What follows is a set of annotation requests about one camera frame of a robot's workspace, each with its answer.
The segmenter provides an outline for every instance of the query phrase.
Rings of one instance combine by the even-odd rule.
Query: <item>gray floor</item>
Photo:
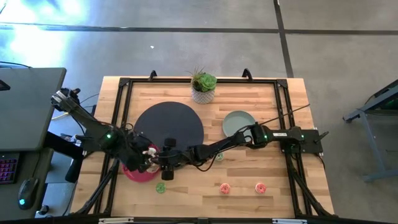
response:
[[[272,0],[9,1],[0,22],[121,27],[233,27],[275,29]],[[280,0],[286,29],[397,30],[398,1]],[[326,174],[337,215],[397,222],[398,177],[366,184],[376,169],[361,124],[341,117],[398,78],[398,35],[287,35],[294,77],[305,79],[315,125],[330,131],[323,140]],[[145,32],[51,32],[35,27],[0,30],[1,60],[33,67],[66,67],[64,86],[86,98],[100,90],[105,75],[186,75],[205,67],[217,76],[286,77],[279,34]],[[93,98],[85,106],[96,102]],[[70,119],[50,130],[80,133]],[[55,155],[47,182],[64,182],[70,163]],[[61,188],[61,185],[50,189]],[[62,198],[47,191],[45,203],[60,215]]]

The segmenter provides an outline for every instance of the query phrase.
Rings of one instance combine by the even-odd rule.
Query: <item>wooden table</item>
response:
[[[101,121],[111,121],[119,78],[104,77],[95,113],[95,117]],[[308,98],[303,79],[288,78],[287,81],[293,109],[307,105]],[[277,117],[272,85],[219,83],[215,99],[207,105],[196,104],[190,95],[188,83],[135,83],[127,121],[134,124],[140,114],[157,103],[181,102],[193,108],[199,115],[205,130],[204,144],[209,144],[225,138],[221,124],[223,118],[231,111],[245,110],[259,122]],[[122,97],[118,125],[121,122],[125,96],[126,91]],[[295,112],[294,118],[297,126],[303,129],[313,128],[309,107]],[[278,120],[267,125],[271,129],[280,128]],[[72,212],[83,206],[98,185],[103,157],[102,152],[96,152],[84,161],[72,202]],[[303,154],[303,164],[308,187],[324,208],[333,213],[328,183],[320,159],[313,154]],[[258,150],[237,147],[226,151],[224,160],[215,162],[208,172],[200,172],[193,166],[179,169],[175,172],[174,180],[165,182],[167,191],[164,194],[155,191],[155,185],[159,182],[164,182],[160,175],[148,183],[135,183],[120,169],[112,216],[294,216],[285,158],[277,142]],[[254,186],[259,182],[267,186],[264,195],[258,195],[254,191]],[[220,194],[219,186],[222,183],[229,183],[231,186],[228,196]],[[300,208],[304,211],[302,192],[298,187],[297,189]],[[104,193],[102,209],[105,207],[107,195],[108,189]]]

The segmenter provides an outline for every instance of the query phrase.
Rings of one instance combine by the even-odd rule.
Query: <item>black round board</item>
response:
[[[176,149],[203,144],[203,125],[189,106],[177,102],[163,102],[151,106],[138,118],[134,130],[143,132],[160,149],[166,138],[177,140]]]

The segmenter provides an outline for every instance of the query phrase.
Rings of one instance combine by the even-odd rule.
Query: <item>green plate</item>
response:
[[[254,124],[256,120],[249,113],[245,111],[232,111],[223,120],[223,132],[225,136],[232,136],[238,129],[243,126]],[[249,130],[244,132],[244,135],[251,136]]]

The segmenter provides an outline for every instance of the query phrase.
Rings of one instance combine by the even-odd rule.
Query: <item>black desk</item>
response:
[[[0,108],[4,121],[0,125],[0,136],[7,140],[3,145],[0,143],[0,149],[23,151],[18,162],[16,183],[0,185],[0,220],[34,218],[42,205],[53,155],[53,149],[42,147],[53,113],[50,99],[61,88],[65,73],[64,68],[0,68],[0,80],[8,82],[11,90],[18,90],[0,91],[0,100],[5,103]],[[34,175],[39,178],[36,201],[31,209],[21,210],[17,199],[19,188],[25,179],[32,176],[39,156]]]

